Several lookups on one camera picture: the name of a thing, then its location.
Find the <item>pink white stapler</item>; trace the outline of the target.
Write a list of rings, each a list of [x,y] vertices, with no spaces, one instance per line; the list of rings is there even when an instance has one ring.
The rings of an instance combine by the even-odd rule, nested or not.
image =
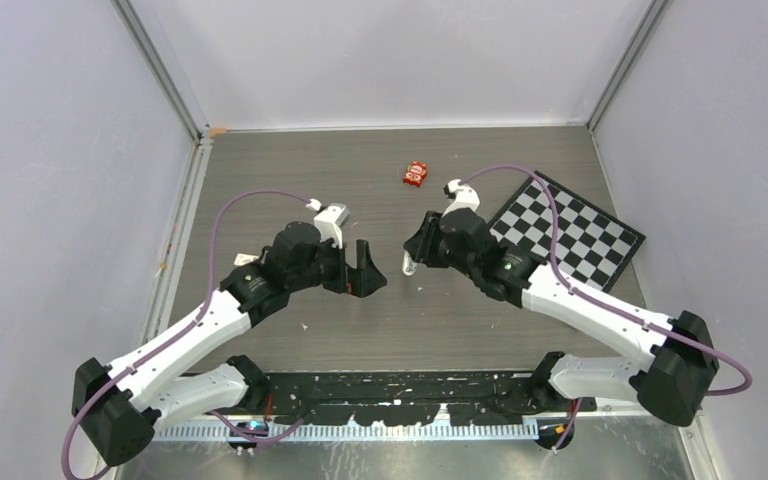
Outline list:
[[[418,263],[413,259],[408,251],[403,253],[401,271],[405,276],[412,276],[416,273]]]

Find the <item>white staple box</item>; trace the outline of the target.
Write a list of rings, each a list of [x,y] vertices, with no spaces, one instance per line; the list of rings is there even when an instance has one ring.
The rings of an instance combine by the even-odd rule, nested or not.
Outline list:
[[[233,264],[235,266],[244,266],[247,264],[250,264],[256,260],[259,259],[258,255],[250,255],[250,254],[237,254],[234,258]]]

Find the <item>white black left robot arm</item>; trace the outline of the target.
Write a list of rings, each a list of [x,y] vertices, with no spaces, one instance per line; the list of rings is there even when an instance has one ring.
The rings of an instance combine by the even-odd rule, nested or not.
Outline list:
[[[135,458],[156,432],[211,410],[258,412],[268,381],[246,356],[188,377],[186,371],[227,341],[285,308],[292,294],[321,287],[367,297],[387,284],[369,244],[345,247],[312,224],[291,222],[252,262],[234,268],[207,301],[138,349],[102,364],[92,357],[75,372],[72,414],[109,467]]]

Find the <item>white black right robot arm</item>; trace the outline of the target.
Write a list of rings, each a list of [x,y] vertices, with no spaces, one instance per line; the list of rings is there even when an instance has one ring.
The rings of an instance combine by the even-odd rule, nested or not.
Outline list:
[[[552,317],[615,351],[607,358],[548,353],[529,384],[544,410],[582,397],[635,401],[654,417],[686,427],[718,373],[703,318],[648,311],[557,276],[546,258],[500,243],[468,208],[427,212],[404,250],[405,274],[419,265],[452,268],[489,298]]]

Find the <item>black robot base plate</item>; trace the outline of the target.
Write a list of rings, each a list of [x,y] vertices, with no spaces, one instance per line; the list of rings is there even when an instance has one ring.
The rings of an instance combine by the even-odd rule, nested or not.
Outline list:
[[[440,414],[454,426],[514,425],[525,416],[566,417],[572,402],[534,396],[530,370],[267,372],[256,406],[225,415],[268,416],[280,425],[426,426]]]

